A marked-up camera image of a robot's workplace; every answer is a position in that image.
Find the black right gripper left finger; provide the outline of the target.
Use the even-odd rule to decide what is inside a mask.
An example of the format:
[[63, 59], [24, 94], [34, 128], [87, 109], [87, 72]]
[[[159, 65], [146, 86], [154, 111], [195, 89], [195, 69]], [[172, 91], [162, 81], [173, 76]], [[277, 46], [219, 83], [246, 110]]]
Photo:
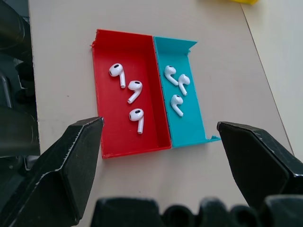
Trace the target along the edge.
[[0, 189], [0, 227], [73, 227], [95, 178], [102, 117], [77, 121], [23, 174]]

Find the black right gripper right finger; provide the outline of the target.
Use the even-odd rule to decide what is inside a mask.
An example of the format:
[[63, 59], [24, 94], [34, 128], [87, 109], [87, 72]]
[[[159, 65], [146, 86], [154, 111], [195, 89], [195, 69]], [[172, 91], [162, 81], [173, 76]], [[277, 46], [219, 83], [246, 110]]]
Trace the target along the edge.
[[250, 207], [259, 209], [270, 195], [303, 195], [303, 162], [266, 130], [218, 122], [217, 130], [232, 176]]

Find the white earbud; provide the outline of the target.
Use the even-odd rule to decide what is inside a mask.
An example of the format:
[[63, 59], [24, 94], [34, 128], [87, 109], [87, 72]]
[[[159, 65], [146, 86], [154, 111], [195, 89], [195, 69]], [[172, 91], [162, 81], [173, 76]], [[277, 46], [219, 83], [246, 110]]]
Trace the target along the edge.
[[184, 85], [189, 85], [189, 84], [190, 84], [190, 78], [186, 74], [181, 74], [178, 78], [178, 87], [184, 96], [187, 95], [187, 91]]
[[113, 64], [110, 69], [109, 69], [109, 74], [112, 77], [119, 77], [120, 79], [120, 87], [125, 88], [126, 83], [125, 83], [125, 73], [124, 73], [124, 68], [122, 64], [120, 63], [115, 63]]
[[140, 81], [133, 80], [130, 81], [128, 85], [128, 89], [134, 92], [127, 100], [129, 104], [132, 104], [141, 94], [141, 91], [143, 89], [143, 84]]
[[165, 67], [165, 70], [164, 70], [164, 76], [165, 76], [166, 79], [167, 79], [169, 82], [171, 82], [173, 85], [178, 86], [178, 81], [175, 80], [175, 79], [173, 78], [173, 75], [175, 75], [176, 72], [177, 72], [177, 71], [176, 71], [176, 69], [175, 69], [173, 66], [167, 65], [167, 66]]
[[180, 116], [182, 117], [184, 114], [183, 112], [179, 109], [178, 105], [183, 104], [183, 99], [179, 95], [173, 95], [171, 100], [170, 100], [171, 107], [173, 110]]
[[129, 113], [129, 119], [133, 122], [138, 121], [138, 134], [143, 133], [143, 126], [144, 126], [144, 111], [140, 108], [133, 109]]

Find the yellow plastic bin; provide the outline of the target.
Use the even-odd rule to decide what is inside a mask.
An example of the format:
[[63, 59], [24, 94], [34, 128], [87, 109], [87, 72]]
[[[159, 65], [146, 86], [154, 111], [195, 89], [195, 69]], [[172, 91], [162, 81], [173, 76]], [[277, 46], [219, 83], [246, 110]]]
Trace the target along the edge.
[[257, 3], [259, 0], [231, 0], [240, 4], [249, 4], [249, 5], [254, 5]]

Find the teal plastic tray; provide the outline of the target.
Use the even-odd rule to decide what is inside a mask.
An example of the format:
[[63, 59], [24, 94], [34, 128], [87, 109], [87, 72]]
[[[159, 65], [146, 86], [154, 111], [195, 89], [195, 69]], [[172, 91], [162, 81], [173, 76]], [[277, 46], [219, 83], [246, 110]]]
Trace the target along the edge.
[[[172, 146], [178, 148], [220, 140], [217, 136], [212, 136], [208, 139], [203, 125], [203, 118], [188, 57], [190, 48], [197, 42], [159, 36], [155, 36], [153, 39]], [[164, 70], [167, 65], [171, 65], [176, 69], [177, 72], [173, 75], [175, 80], [178, 81], [181, 74], [186, 74], [190, 78], [190, 84], [184, 85], [187, 91], [186, 96], [181, 93], [178, 86], [173, 85], [164, 76]], [[183, 104], [178, 105], [184, 114], [182, 117], [171, 107], [170, 100], [173, 95], [179, 95], [183, 99]]]

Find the dark robot body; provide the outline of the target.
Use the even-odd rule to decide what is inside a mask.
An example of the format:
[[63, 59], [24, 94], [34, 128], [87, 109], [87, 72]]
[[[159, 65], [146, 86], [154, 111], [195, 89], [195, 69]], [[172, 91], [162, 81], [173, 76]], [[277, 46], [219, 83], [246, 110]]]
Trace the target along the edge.
[[39, 154], [30, 24], [0, 0], [0, 173]]

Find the red plastic tray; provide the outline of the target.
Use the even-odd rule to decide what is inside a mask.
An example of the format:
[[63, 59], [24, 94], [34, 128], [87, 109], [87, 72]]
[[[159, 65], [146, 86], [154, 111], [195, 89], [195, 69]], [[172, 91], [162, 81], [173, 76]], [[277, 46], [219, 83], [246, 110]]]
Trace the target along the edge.
[[[99, 29], [91, 47], [97, 110], [104, 119], [102, 157], [122, 157], [171, 148], [153, 36]], [[122, 64], [126, 84], [133, 80], [143, 84], [141, 94], [132, 104], [127, 100], [133, 92], [121, 88], [119, 77], [109, 74], [115, 63]], [[129, 119], [129, 113], [136, 108], [144, 111], [142, 134], [137, 132], [138, 121]]]

